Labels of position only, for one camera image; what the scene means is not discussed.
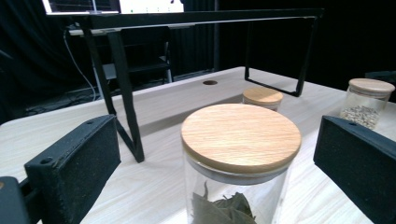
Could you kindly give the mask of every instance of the glass jar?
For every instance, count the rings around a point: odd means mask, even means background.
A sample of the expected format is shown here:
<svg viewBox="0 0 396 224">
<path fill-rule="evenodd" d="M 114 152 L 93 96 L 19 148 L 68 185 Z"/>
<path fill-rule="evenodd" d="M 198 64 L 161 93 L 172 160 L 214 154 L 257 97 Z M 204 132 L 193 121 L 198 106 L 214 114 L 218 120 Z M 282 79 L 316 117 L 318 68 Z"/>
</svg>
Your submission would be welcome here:
<svg viewBox="0 0 396 224">
<path fill-rule="evenodd" d="M 370 78 L 349 80 L 340 118 L 374 129 L 395 87 Z"/>
<path fill-rule="evenodd" d="M 280 91 L 265 87 L 246 89 L 243 92 L 242 98 L 245 105 L 258 105 L 274 111 L 277 111 L 282 99 L 283 94 Z"/>
<path fill-rule="evenodd" d="M 181 128 L 188 223 L 271 223 L 301 144 L 289 119 L 253 105 L 212 105 Z"/>
</svg>

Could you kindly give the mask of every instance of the black metal stand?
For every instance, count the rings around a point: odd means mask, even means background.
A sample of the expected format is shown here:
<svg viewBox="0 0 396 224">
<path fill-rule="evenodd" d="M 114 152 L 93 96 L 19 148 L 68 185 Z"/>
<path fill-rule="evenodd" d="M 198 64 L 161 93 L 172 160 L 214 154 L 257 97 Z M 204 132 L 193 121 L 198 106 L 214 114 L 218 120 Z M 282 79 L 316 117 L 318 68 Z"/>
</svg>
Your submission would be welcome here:
<svg viewBox="0 0 396 224">
<path fill-rule="evenodd" d="M 98 50 L 94 44 L 92 37 L 92 30 L 103 30 L 108 36 L 110 47 L 115 59 L 115 66 L 117 72 L 117 80 L 120 84 L 122 100 L 125 107 L 125 112 L 128 120 L 128 125 L 131 130 L 132 138 L 128 136 L 120 122 L 117 121 L 118 132 L 128 148 L 134 154 L 136 161 L 141 162 L 144 160 L 144 152 L 140 139 L 139 128 L 134 112 L 134 99 L 132 96 L 132 87 L 127 74 L 127 64 L 125 60 L 125 53 L 120 38 L 120 32 L 115 29 L 131 29 L 131 28 L 144 28 L 155 26 L 187 26 L 194 24 L 207 24 L 207 23 L 222 23 L 222 22 L 236 22 L 236 21 L 264 21 L 264 20 L 285 20 L 295 18 L 310 18 L 315 19 L 314 27 L 311 35 L 308 52 L 305 56 L 305 62 L 297 83 L 297 90 L 295 92 L 287 92 L 279 90 L 291 95 L 299 96 L 302 92 L 306 69 L 309 65 L 310 52 L 312 49 L 312 42 L 314 33 L 317 30 L 318 18 L 322 16 L 324 9 L 322 8 L 299 8 L 299 9 L 267 9 L 267 10 L 239 10 L 239 11 L 206 11 L 206 12 L 184 12 L 184 13 L 158 13 L 158 14 L 128 14 L 128 15 L 76 15 L 72 19 L 83 30 L 85 39 L 87 41 L 92 61 L 99 79 L 99 85 L 105 98 L 107 110 L 109 114 L 116 115 L 110 91 L 106 84 L 105 72 L 99 58 Z M 247 81 L 270 87 L 260 82 L 251 80 L 248 75 L 249 69 L 248 52 L 245 79 Z"/>
<path fill-rule="evenodd" d="M 117 116 L 116 109 L 114 108 L 113 105 L 113 100 L 111 99 L 110 89 L 106 84 L 105 71 L 103 69 L 102 62 L 99 57 L 99 52 L 93 39 L 92 31 L 91 29 L 88 28 L 85 22 L 81 23 L 80 26 L 84 33 L 85 40 L 88 44 L 88 48 L 90 49 L 93 66 L 94 69 L 96 70 L 96 74 L 99 79 L 99 85 L 103 92 L 103 97 L 105 99 L 107 111 L 109 114 Z M 136 120 L 136 114 L 134 112 L 134 99 L 132 96 L 132 88 L 130 84 L 131 82 L 128 78 L 128 66 L 125 62 L 125 56 L 124 56 L 125 53 L 123 51 L 123 47 L 122 47 L 123 45 L 120 39 L 120 32 L 109 33 L 108 40 L 110 42 L 110 46 L 115 57 L 117 81 L 120 84 L 122 100 L 124 103 L 128 125 L 130 127 L 133 140 L 130 138 L 128 133 L 122 127 L 118 119 L 116 119 L 117 131 L 120 134 L 126 146 L 131 150 L 136 161 L 141 162 L 145 160 L 145 155 L 143 152 L 143 146 L 140 138 L 139 127 Z"/>
<path fill-rule="evenodd" d="M 308 69 L 309 62 L 310 62 L 310 59 L 311 59 L 312 46 L 313 46 L 313 43 L 314 43 L 315 33 L 317 32 L 317 29 L 318 29 L 318 18 L 314 18 L 314 23 L 312 25 L 312 31 L 311 31 L 311 37 L 310 37 L 310 40 L 309 40 L 307 52 L 305 54 L 304 63 L 303 63 L 303 66 L 301 68 L 300 75 L 298 77 L 296 91 L 285 91 L 285 90 L 281 90 L 281 89 L 279 89 L 277 87 L 269 86 L 269 85 L 266 85 L 264 83 L 260 83 L 258 81 L 255 81 L 255 80 L 249 78 L 250 51 L 251 51 L 250 48 L 251 48 L 251 40 L 253 38 L 253 36 L 252 36 L 253 21 L 251 21 L 249 23 L 249 25 L 248 25 L 248 31 L 247 31 L 247 54 L 246 54 L 246 63 L 245 63 L 245 80 L 249 81 L 249 82 L 252 82 L 254 84 L 260 85 L 260 86 L 264 86 L 264 87 L 267 87 L 267 88 L 271 88 L 271 89 L 274 89 L 274 90 L 277 90 L 277 91 L 284 92 L 284 93 L 292 95 L 292 96 L 299 97 L 301 95 L 301 93 L 303 93 L 303 86 L 304 86 L 304 82 L 305 82 L 306 71 Z"/>
</svg>

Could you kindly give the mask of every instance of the white table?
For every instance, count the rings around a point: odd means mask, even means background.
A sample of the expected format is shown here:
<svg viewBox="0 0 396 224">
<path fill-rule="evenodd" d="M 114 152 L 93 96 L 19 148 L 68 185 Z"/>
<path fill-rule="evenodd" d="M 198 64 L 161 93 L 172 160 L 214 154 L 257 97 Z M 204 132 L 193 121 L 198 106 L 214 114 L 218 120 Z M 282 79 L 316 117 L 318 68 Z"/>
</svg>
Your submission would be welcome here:
<svg viewBox="0 0 396 224">
<path fill-rule="evenodd" d="M 83 223 L 185 223 L 184 170 L 180 124 L 191 112 L 207 105 L 240 103 L 245 88 L 244 67 L 195 77 L 134 92 L 146 160 L 135 162 L 120 142 L 122 163 Z M 296 80 L 251 69 L 265 84 L 293 90 Z M 217 85 L 204 85 L 216 80 Z M 288 172 L 288 184 L 276 223 L 371 223 L 313 163 L 323 115 L 336 116 L 344 91 L 305 82 L 302 96 L 284 95 L 278 110 L 300 129 L 303 143 Z M 120 96 L 113 98 L 118 117 L 126 123 Z M 22 181 L 23 165 L 87 119 L 105 115 L 104 101 L 12 120 L 0 126 L 0 175 Z M 389 103 L 376 132 L 396 140 L 396 104 Z"/>
</svg>

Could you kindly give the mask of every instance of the wooden lid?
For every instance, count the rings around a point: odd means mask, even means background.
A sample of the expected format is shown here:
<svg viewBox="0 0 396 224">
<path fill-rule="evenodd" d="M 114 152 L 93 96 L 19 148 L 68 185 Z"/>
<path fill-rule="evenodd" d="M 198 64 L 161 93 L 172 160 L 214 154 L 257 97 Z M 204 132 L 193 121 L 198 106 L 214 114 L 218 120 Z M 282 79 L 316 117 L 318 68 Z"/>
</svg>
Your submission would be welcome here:
<svg viewBox="0 0 396 224">
<path fill-rule="evenodd" d="M 350 79 L 349 86 L 355 91 L 370 91 L 376 93 L 391 93 L 395 90 L 395 87 L 388 82 L 370 78 Z"/>
<path fill-rule="evenodd" d="M 256 105 L 275 105 L 282 101 L 283 94 L 264 87 L 253 87 L 244 90 L 244 99 Z"/>
<path fill-rule="evenodd" d="M 301 144 L 298 128 L 284 116 L 255 105 L 212 105 L 183 122 L 184 150 L 219 171 L 255 175 L 287 168 Z"/>
</svg>

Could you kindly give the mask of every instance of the screen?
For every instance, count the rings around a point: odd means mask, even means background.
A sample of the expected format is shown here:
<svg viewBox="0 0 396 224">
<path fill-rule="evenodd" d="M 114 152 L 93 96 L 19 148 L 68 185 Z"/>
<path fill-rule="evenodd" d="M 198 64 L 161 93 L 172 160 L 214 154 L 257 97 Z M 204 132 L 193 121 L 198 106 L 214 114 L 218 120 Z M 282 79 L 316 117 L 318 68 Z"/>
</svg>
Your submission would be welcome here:
<svg viewBox="0 0 396 224">
<path fill-rule="evenodd" d="M 47 14 L 183 12 L 182 0 L 42 0 Z"/>
<path fill-rule="evenodd" d="M 183 12 L 180 0 L 120 0 L 122 14 Z"/>
</svg>

